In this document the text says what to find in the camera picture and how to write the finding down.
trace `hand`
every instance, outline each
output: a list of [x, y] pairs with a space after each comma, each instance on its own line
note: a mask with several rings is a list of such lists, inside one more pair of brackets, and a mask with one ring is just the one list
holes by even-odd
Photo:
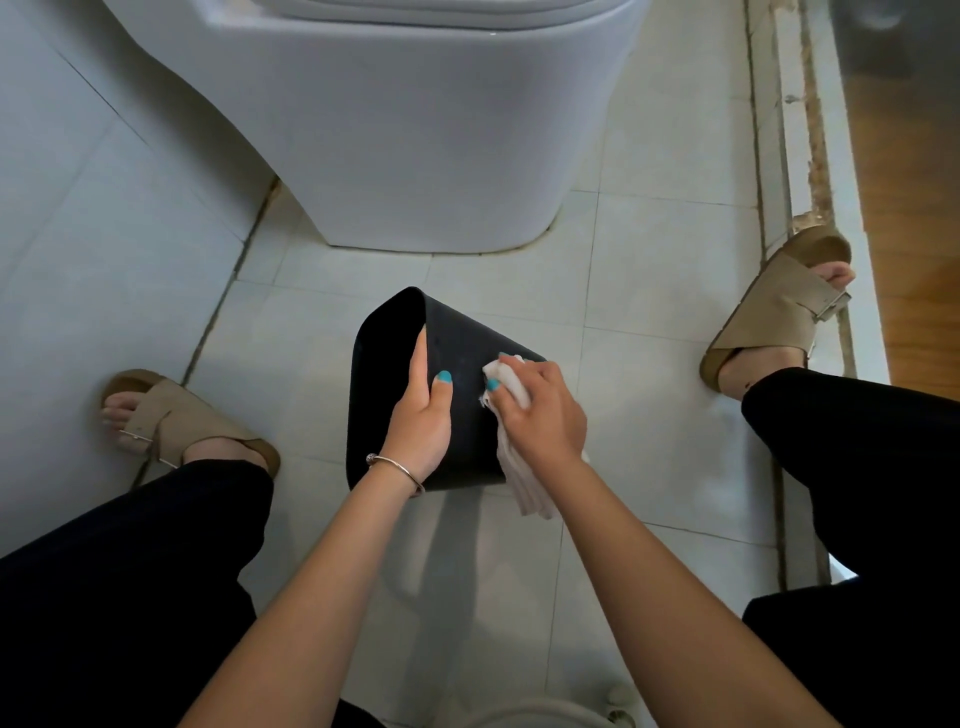
[[422, 483], [437, 470], [450, 445], [452, 401], [450, 372], [440, 372], [434, 377], [433, 387], [427, 386], [426, 327], [423, 327], [410, 358], [407, 389], [394, 407], [380, 454], [398, 462]]
[[487, 384], [490, 397], [514, 447], [534, 469], [581, 459], [587, 440], [587, 415], [566, 388], [560, 367], [552, 361], [519, 361], [500, 356], [530, 392], [530, 409], [522, 409], [506, 387]]

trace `sandal buckle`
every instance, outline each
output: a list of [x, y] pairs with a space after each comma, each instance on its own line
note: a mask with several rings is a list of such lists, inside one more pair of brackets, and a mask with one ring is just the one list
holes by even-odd
[[828, 319], [833, 318], [833, 316], [847, 307], [847, 303], [850, 302], [851, 295], [847, 291], [841, 291], [838, 293], [832, 301], [820, 309], [819, 312], [813, 314], [813, 320], [818, 324], [822, 321], [827, 321]]
[[[122, 430], [120, 430], [120, 434], [121, 434], [121, 435], [127, 435], [128, 437], [132, 437], [134, 440], [138, 440], [138, 441], [140, 441], [140, 442], [142, 442], [142, 443], [146, 443], [147, 446], [148, 446], [148, 447], [147, 447], [147, 452], [148, 452], [150, 455], [154, 455], [154, 442], [155, 442], [155, 440], [152, 440], [152, 439], [149, 438], [149, 437], [144, 437], [143, 435], [138, 435], [138, 434], [136, 434], [135, 432], [130, 432], [128, 429], [122, 429]], [[168, 468], [172, 468], [173, 470], [176, 470], [176, 469], [178, 468], [177, 465], [174, 465], [173, 463], [167, 462], [166, 460], [164, 460], [162, 457], [159, 456], [158, 453], [156, 454], [156, 462], [162, 463], [163, 465], [167, 466]]]

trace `left hand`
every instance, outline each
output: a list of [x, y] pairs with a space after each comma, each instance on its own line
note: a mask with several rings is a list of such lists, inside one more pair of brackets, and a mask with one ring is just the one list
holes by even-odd
[[421, 483], [437, 470], [450, 445], [450, 372], [440, 372], [433, 385], [426, 381], [426, 327], [420, 330], [410, 359], [410, 379], [390, 418], [380, 454], [395, 460]]

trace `sandal strap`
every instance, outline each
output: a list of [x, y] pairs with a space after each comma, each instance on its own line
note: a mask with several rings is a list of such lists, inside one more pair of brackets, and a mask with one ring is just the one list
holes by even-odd
[[188, 392], [172, 379], [163, 379], [144, 394], [143, 400], [123, 430], [150, 449], [152, 456], [173, 468], [179, 467], [183, 451], [210, 437], [246, 442], [257, 439], [245, 427]]
[[809, 353], [817, 322], [849, 300], [800, 261], [774, 255], [711, 348], [786, 346]]

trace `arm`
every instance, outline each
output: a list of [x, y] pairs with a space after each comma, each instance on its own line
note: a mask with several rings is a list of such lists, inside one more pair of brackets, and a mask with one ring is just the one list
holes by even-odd
[[494, 387], [493, 403], [564, 517], [658, 725], [838, 725], [581, 460], [587, 420], [557, 365], [501, 361], [516, 371], [533, 403], [520, 409], [505, 387]]
[[[432, 394], [427, 387], [424, 330], [382, 450], [421, 482], [449, 444], [452, 397], [453, 385], [439, 376]], [[330, 724], [373, 581], [415, 490], [389, 463], [370, 469], [293, 580], [224, 660], [181, 728]]]

